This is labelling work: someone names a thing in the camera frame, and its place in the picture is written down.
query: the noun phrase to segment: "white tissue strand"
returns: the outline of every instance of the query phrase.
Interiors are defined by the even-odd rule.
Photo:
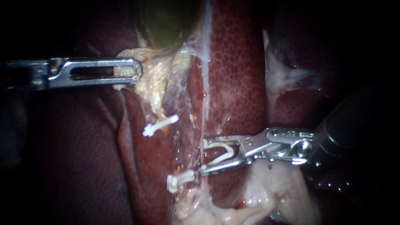
[[[175,204],[176,221],[181,225],[250,225],[265,218],[270,209],[263,205],[235,210],[215,206],[208,187],[188,190]]]

